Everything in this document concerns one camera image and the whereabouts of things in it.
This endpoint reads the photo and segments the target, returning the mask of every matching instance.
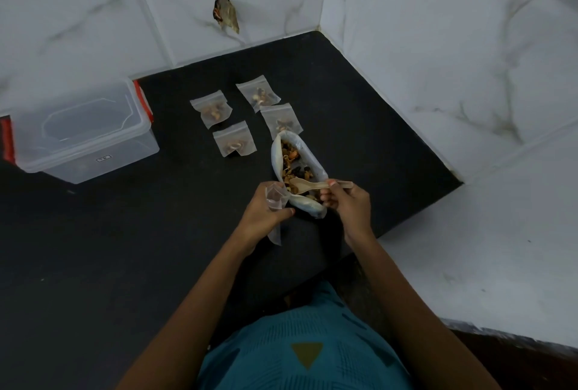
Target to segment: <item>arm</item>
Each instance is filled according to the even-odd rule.
[[[420,299],[371,229],[369,194],[348,192],[335,181],[322,190],[327,207],[337,210],[345,241],[355,252],[412,371],[427,389],[500,387],[464,344]]]
[[[192,386],[241,262],[253,252],[257,242],[295,212],[269,210],[265,188],[273,183],[259,185],[235,232],[116,390],[177,390]]]

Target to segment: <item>container lid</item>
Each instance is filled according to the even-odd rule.
[[[129,80],[66,94],[11,112],[16,164],[35,173],[142,135],[147,102]]]

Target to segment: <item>person's left hand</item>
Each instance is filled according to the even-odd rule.
[[[284,184],[278,181],[264,181],[259,184],[239,225],[231,235],[231,240],[235,245],[242,246],[244,256],[250,255],[256,244],[276,225],[295,214],[295,209],[288,207],[275,212],[269,209],[265,199],[265,188],[273,184],[284,187]]]

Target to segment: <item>person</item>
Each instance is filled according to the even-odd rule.
[[[231,237],[117,390],[149,389],[499,389],[474,355],[430,311],[370,225],[369,194],[328,180],[324,205],[343,222],[407,368],[376,332],[343,304],[329,283],[308,306],[263,317],[207,353],[243,259],[294,209],[270,211],[264,182]]]

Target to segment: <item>hand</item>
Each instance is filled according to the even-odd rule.
[[[241,246],[243,256],[250,255],[256,244],[267,236],[276,225],[295,214],[295,209],[285,208],[275,212],[269,209],[265,199],[265,188],[273,184],[279,187],[285,186],[278,181],[265,181],[259,184],[241,221],[239,221],[239,225],[231,235],[230,241],[234,242],[236,246]]]
[[[330,189],[322,189],[323,206],[335,209],[343,223],[345,242],[351,248],[356,244],[375,239],[371,230],[371,202],[369,194],[357,185],[343,189],[333,180],[327,180]]]

